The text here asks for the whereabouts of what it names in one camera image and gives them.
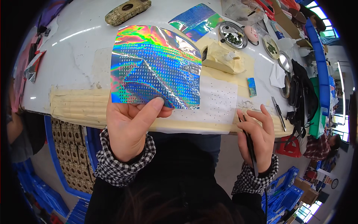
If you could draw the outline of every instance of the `holographic foil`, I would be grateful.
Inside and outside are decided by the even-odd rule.
[[[255,79],[254,78],[247,78],[247,82],[248,82],[248,89],[250,90],[250,97],[257,96]]]
[[[178,34],[156,26],[120,27],[111,59],[113,103],[199,109],[200,51]]]
[[[200,3],[181,13],[168,23],[185,33],[194,42],[224,21],[207,5]]]

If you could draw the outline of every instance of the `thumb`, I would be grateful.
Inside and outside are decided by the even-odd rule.
[[[157,118],[163,108],[164,100],[157,97],[149,101],[143,109],[129,122],[128,130],[133,137],[142,137]]]
[[[248,147],[247,147],[246,135],[243,132],[238,132],[237,140],[238,140],[237,144],[239,146],[239,150],[240,150],[242,158],[244,159],[244,161],[247,164],[252,166],[250,153],[248,152]]]

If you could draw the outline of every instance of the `white plastic bottle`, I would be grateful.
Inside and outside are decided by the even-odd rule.
[[[281,38],[277,41],[277,45],[280,49],[280,51],[285,51],[285,50],[289,50],[293,47],[293,45],[299,41],[302,40],[302,38],[299,39],[291,39],[291,38]]]
[[[298,53],[300,54],[301,57],[306,57],[311,51],[306,48],[298,49]]]

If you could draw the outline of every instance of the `left hand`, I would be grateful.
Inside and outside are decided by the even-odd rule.
[[[245,130],[251,135],[253,142],[253,150],[256,156],[257,169],[259,173],[263,173],[271,165],[272,152],[274,150],[275,130],[271,115],[266,110],[265,106],[260,106],[262,113],[252,110],[247,110],[244,121],[243,113],[237,109],[236,113],[242,122],[237,123],[238,128]],[[262,122],[262,127],[253,118]],[[248,151],[246,135],[243,132],[237,133],[238,146],[244,161],[252,167],[251,156]]]
[[[107,129],[112,152],[117,160],[127,162],[144,148],[146,132],[154,120],[169,117],[173,108],[164,107],[164,100],[154,98],[147,104],[107,103]]]

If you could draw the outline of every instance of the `window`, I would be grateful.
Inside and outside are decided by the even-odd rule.
[[[321,7],[316,3],[316,1],[311,2],[307,5],[307,8],[312,12],[316,13],[319,18],[323,20],[323,23],[326,25],[326,30],[319,33],[323,37],[339,37],[336,29],[332,26],[331,21],[327,18],[326,14],[322,11]]]
[[[307,223],[319,209],[321,204],[322,202],[320,201],[316,201],[312,206],[303,203],[303,205],[295,213],[303,222]]]
[[[343,115],[341,114],[335,114],[333,116],[333,122],[337,123],[337,127],[332,129],[332,135],[340,135],[340,138],[347,142],[348,141],[348,133],[349,133],[349,128],[348,128],[348,123],[349,123],[349,116],[346,115],[345,119],[343,117]]]

